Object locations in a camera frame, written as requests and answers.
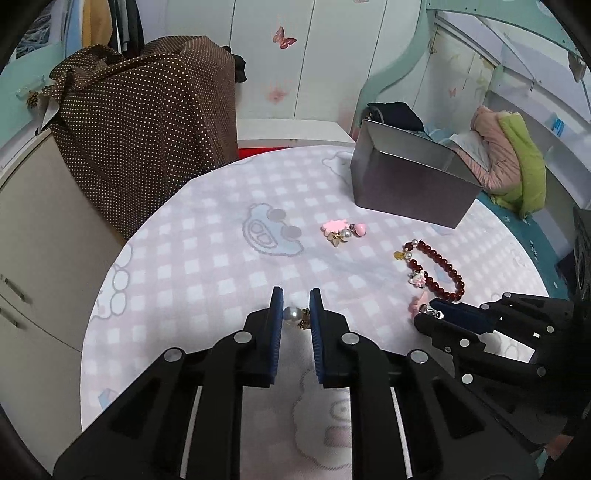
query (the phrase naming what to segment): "gold charm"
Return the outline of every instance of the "gold charm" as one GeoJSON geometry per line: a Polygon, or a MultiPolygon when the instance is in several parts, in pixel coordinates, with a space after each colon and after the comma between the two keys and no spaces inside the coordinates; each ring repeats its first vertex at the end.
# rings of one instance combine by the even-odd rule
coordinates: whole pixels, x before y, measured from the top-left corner
{"type": "Polygon", "coordinates": [[[311,326],[310,326],[310,309],[302,309],[301,311],[303,312],[304,316],[300,320],[298,326],[302,330],[310,330],[311,329],[311,326]]]}
{"type": "Polygon", "coordinates": [[[335,247],[338,246],[338,244],[341,242],[340,240],[340,236],[337,233],[329,233],[329,236],[327,237],[329,242],[332,243],[335,247]]]}

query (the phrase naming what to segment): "white wall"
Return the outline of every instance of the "white wall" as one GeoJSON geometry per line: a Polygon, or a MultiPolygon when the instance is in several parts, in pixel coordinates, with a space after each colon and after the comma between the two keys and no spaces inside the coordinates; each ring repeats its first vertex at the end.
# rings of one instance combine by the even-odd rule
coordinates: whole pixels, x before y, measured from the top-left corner
{"type": "MultiPolygon", "coordinates": [[[[146,41],[207,35],[246,60],[236,87],[239,118],[298,118],[351,128],[370,72],[404,51],[420,0],[137,0],[146,41]],[[297,42],[273,43],[283,27],[297,42]]],[[[417,69],[420,83],[426,60],[417,69]]],[[[404,89],[397,100],[405,101],[404,89]]]]}

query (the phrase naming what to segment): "checkered tablecloth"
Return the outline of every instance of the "checkered tablecloth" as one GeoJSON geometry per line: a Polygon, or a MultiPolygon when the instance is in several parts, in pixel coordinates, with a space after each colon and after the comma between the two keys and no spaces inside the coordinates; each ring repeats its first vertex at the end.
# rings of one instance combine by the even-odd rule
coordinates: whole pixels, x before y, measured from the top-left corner
{"type": "MultiPolygon", "coordinates": [[[[413,238],[458,269],[466,303],[504,291],[547,295],[521,245],[478,201],[456,229],[357,207],[351,153],[304,147],[247,158],[190,181],[145,223],[109,270],[88,325],[84,428],[165,349],[206,349],[240,330],[248,313],[268,306],[274,285],[286,306],[298,307],[319,287],[326,309],[381,348],[431,351],[409,313],[420,291],[392,256],[413,238]],[[368,234],[335,248],[320,231],[329,219],[365,223],[368,234]]],[[[448,276],[420,255],[451,290],[448,276]]],[[[497,333],[486,341],[511,358],[532,353],[497,333]]],[[[348,390],[318,385],[309,331],[283,329],[276,383],[246,388],[242,411],[243,479],[350,478],[348,390]]]]}

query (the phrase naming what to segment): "yellow clothing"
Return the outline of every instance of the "yellow clothing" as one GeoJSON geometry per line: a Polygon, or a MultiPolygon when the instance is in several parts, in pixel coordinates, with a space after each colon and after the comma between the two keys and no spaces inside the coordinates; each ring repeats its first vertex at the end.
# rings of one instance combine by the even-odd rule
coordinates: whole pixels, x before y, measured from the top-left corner
{"type": "Polygon", "coordinates": [[[82,46],[108,45],[112,34],[108,0],[85,0],[82,11],[82,46]]]}

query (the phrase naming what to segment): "stainless steel box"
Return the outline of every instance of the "stainless steel box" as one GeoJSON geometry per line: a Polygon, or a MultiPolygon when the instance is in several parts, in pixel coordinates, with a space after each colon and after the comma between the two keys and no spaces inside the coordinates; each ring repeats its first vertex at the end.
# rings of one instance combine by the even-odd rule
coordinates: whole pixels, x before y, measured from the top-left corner
{"type": "Polygon", "coordinates": [[[351,161],[355,203],[451,228],[482,190],[451,149],[365,120],[351,161]]]}

